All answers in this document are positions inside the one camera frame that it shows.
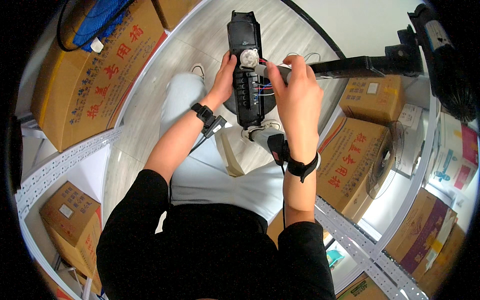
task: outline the hand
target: hand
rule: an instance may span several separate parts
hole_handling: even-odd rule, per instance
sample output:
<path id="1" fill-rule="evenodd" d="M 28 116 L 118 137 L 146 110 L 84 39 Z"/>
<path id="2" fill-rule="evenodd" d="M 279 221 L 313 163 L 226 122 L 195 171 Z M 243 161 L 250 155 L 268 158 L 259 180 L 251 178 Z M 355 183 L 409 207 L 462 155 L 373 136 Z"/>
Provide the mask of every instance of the hand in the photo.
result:
<path id="1" fill-rule="evenodd" d="M 236 65 L 237 57 L 235 55 L 230 56 L 230 51 L 227 51 L 223 56 L 222 65 L 216 74 L 212 89 L 200 101 L 200 104 L 207 105 L 211 110 L 215 111 L 230 98 L 233 91 L 233 70 Z"/>
<path id="2" fill-rule="evenodd" d="M 271 62 L 267 63 L 269 79 L 275 93 L 278 115 L 287 135 L 290 155 L 296 161 L 308 164 L 316 155 L 318 119 L 324 92 L 302 56 L 287 56 L 283 63 L 292 65 L 288 86 L 285 86 L 277 66 Z"/>

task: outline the black wrist strap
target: black wrist strap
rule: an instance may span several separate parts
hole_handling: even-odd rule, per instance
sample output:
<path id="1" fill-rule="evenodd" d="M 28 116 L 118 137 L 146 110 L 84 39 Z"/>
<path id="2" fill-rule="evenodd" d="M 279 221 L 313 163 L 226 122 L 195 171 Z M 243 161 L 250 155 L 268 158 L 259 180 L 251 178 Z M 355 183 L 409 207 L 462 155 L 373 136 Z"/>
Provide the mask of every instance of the black wrist strap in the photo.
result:
<path id="1" fill-rule="evenodd" d="M 204 123 L 204 128 L 209 128 L 213 124 L 215 116 L 207 105 L 202 106 L 200 103 L 195 103 L 192 106 L 192 110 L 195 111 L 197 113 L 197 117 L 202 120 Z"/>
<path id="2" fill-rule="evenodd" d="M 315 155 L 315 158 L 311 163 L 305 165 L 299 161 L 296 161 L 292 156 L 288 159 L 287 170 L 290 174 L 300 177 L 300 182 L 303 183 L 305 178 L 318 168 L 320 162 L 320 154 Z"/>

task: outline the black shirt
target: black shirt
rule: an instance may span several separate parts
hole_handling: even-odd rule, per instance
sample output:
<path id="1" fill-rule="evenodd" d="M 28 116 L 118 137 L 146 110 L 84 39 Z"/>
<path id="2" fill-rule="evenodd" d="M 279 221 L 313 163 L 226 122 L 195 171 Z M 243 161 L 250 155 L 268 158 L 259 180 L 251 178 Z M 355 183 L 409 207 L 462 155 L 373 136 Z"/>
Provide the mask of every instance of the black shirt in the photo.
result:
<path id="1" fill-rule="evenodd" d="M 100 236 L 98 274 L 111 300 L 335 299 L 322 227 L 288 226 L 278 250 L 266 228 L 229 204 L 169 207 L 165 180 L 142 170 Z"/>

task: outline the white sneaker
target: white sneaker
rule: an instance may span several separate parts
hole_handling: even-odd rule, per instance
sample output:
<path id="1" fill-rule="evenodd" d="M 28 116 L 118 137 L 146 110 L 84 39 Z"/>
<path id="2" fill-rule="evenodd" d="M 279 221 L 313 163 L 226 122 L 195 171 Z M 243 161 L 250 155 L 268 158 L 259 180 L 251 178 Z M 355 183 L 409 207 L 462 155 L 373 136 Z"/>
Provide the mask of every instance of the white sneaker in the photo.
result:
<path id="1" fill-rule="evenodd" d="M 250 126 L 247 130 L 242 130 L 241 136 L 244 140 L 253 142 L 252 132 L 256 130 L 265 130 L 267 128 L 275 128 L 277 130 L 281 130 L 282 124 L 280 123 L 280 121 L 277 121 L 275 119 L 264 120 L 260 126 Z"/>
<path id="2" fill-rule="evenodd" d="M 205 80 L 205 72 L 204 72 L 204 67 L 202 66 L 201 63 L 196 63 L 190 68 L 190 72 L 192 72 L 195 75 L 200 76 L 203 80 Z"/>

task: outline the blue wire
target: blue wire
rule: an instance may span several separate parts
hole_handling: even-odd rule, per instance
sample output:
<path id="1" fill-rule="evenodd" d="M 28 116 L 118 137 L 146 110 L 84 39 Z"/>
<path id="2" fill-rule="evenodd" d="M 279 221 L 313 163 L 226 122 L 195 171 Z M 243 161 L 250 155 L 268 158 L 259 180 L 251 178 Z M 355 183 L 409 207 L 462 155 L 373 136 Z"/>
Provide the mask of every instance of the blue wire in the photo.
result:
<path id="1" fill-rule="evenodd" d="M 254 100 L 256 100 L 258 98 L 258 96 L 260 95 L 260 93 L 266 88 L 266 87 L 269 87 L 269 86 L 272 86 L 271 83 L 265 85 L 264 87 L 262 87 L 262 89 L 260 91 L 258 91 L 258 94 L 255 96 Z"/>

